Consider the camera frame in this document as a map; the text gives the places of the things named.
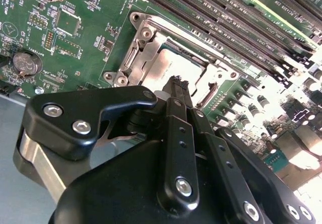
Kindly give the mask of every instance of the silver screw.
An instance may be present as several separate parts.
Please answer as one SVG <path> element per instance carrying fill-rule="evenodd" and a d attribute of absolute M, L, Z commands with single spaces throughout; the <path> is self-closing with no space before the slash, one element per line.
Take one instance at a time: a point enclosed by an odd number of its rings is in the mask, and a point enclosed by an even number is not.
<path fill-rule="evenodd" d="M 176 188 L 183 196 L 191 196 L 192 188 L 189 182 L 185 179 L 177 179 L 176 180 Z"/>
<path fill-rule="evenodd" d="M 231 132 L 228 130 L 228 129 L 225 129 L 224 130 L 224 132 L 226 133 L 226 135 L 228 136 L 228 137 L 231 137 L 232 135 L 231 135 Z"/>
<path fill-rule="evenodd" d="M 59 117 L 62 115 L 62 109 L 56 105 L 48 105 L 44 107 L 44 113 L 50 117 Z"/>
<path fill-rule="evenodd" d="M 44 94 L 45 93 L 45 90 L 42 87 L 36 87 L 35 88 L 35 93 L 37 95 L 41 95 L 41 94 Z"/>
<path fill-rule="evenodd" d="M 258 221 L 260 219 L 260 215 L 256 208 L 247 201 L 244 202 L 244 210 L 254 221 Z"/>
<path fill-rule="evenodd" d="M 78 120 L 72 124 L 72 128 L 75 132 L 86 135 L 91 132 L 91 126 L 88 122 L 83 120 Z"/>
<path fill-rule="evenodd" d="M 149 91 L 143 91 L 143 95 L 145 95 L 146 97 L 148 97 L 148 98 L 150 98 L 150 99 L 152 99 L 152 98 L 153 98 L 152 93 L 151 93 L 151 92 L 149 92 Z"/>
<path fill-rule="evenodd" d="M 287 208 L 295 219 L 300 220 L 300 215 L 298 214 L 297 210 L 295 210 L 293 206 L 287 205 Z"/>
<path fill-rule="evenodd" d="M 120 85 L 125 85 L 127 82 L 127 78 L 126 77 L 118 77 L 117 78 L 117 83 L 120 84 Z"/>
<path fill-rule="evenodd" d="M 300 206 L 300 210 L 308 220 L 312 220 L 312 215 L 310 214 L 310 212 L 307 211 L 307 209 L 305 209 L 303 206 Z"/>
<path fill-rule="evenodd" d="M 196 112 L 197 112 L 197 115 L 198 115 L 199 117 L 203 117 L 203 116 L 204 116 L 204 115 L 203 115 L 203 113 L 202 113 L 202 111 L 197 110 Z"/>
<path fill-rule="evenodd" d="M 141 35 L 144 39 L 150 39 L 152 37 L 152 31 L 149 28 L 143 28 Z"/>
<path fill-rule="evenodd" d="M 179 102 L 178 100 L 174 100 L 175 104 L 178 105 L 179 107 L 182 106 L 181 102 Z"/>

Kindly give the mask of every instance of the black connector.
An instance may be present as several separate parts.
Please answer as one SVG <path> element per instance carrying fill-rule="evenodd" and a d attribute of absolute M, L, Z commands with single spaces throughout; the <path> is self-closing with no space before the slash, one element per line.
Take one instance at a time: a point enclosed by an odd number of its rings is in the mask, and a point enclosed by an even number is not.
<path fill-rule="evenodd" d="M 11 85 L 7 82 L 0 81 L 0 94 L 8 97 L 12 92 L 17 89 L 16 86 Z"/>

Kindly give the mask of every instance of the gray metal surface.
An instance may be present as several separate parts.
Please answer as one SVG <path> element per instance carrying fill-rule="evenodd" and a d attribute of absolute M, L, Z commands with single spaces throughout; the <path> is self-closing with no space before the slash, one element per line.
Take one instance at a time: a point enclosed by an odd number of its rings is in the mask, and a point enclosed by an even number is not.
<path fill-rule="evenodd" d="M 23 104 L 0 96 L 0 224 L 48 223 L 55 210 L 49 192 L 18 172 L 13 163 Z M 118 141 L 94 149 L 91 167 L 111 159 L 132 144 Z"/>

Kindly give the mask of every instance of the chip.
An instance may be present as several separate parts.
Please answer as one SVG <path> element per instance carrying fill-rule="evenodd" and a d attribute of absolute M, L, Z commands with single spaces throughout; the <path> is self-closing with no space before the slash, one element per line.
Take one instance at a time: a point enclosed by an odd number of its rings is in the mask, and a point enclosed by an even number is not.
<path fill-rule="evenodd" d="M 58 11 L 56 18 L 56 27 L 69 36 L 76 35 L 80 23 L 80 17 L 77 17 L 65 10 Z"/>

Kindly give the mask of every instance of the black metal bracket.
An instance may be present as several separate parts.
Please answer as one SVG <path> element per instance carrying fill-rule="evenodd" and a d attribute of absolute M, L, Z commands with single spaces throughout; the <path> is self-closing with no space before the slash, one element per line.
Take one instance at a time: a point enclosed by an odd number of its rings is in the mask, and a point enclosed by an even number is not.
<path fill-rule="evenodd" d="M 66 159 L 80 160 L 99 139 L 102 121 L 113 121 L 133 109 L 153 108 L 156 103 L 156 96 L 142 86 L 44 94 L 28 102 L 22 126 L 34 141 Z M 59 107 L 62 114 L 45 114 L 49 105 Z M 73 123 L 79 120 L 90 126 L 89 133 L 73 130 Z"/>
<path fill-rule="evenodd" d="M 219 128 L 256 201 L 274 224 L 315 223 L 313 214 L 230 129 Z"/>

